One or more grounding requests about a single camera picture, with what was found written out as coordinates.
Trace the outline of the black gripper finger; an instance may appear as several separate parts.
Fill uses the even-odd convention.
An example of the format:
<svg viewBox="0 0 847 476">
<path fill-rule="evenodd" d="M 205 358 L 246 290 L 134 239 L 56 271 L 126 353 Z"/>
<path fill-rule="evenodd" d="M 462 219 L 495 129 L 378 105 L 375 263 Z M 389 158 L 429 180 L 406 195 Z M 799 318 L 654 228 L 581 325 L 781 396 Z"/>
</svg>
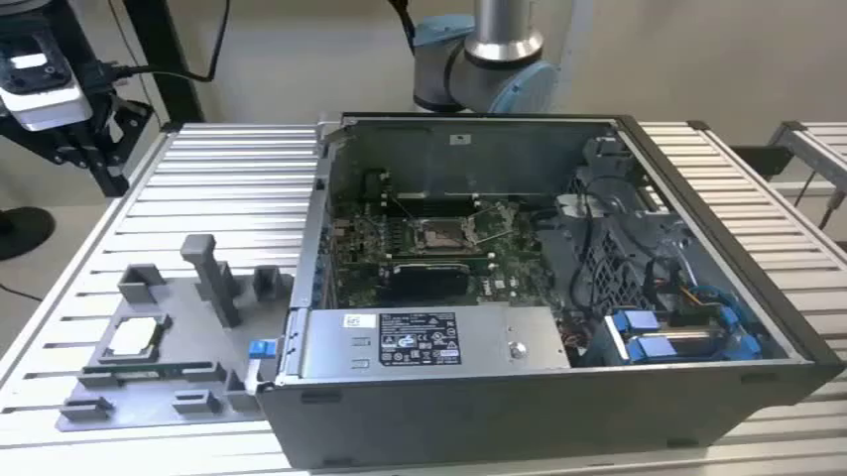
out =
<svg viewBox="0 0 847 476">
<path fill-rule="evenodd" d="M 43 158 L 56 165 L 72 163 L 80 169 L 101 169 L 101 153 L 88 128 L 55 128 L 40 133 Z"/>
<path fill-rule="evenodd" d="M 154 116 L 150 104 L 129 99 L 113 99 L 95 110 L 93 138 L 97 148 L 90 168 L 106 197 L 122 197 L 129 190 L 123 172 L 145 128 Z"/>
</svg>

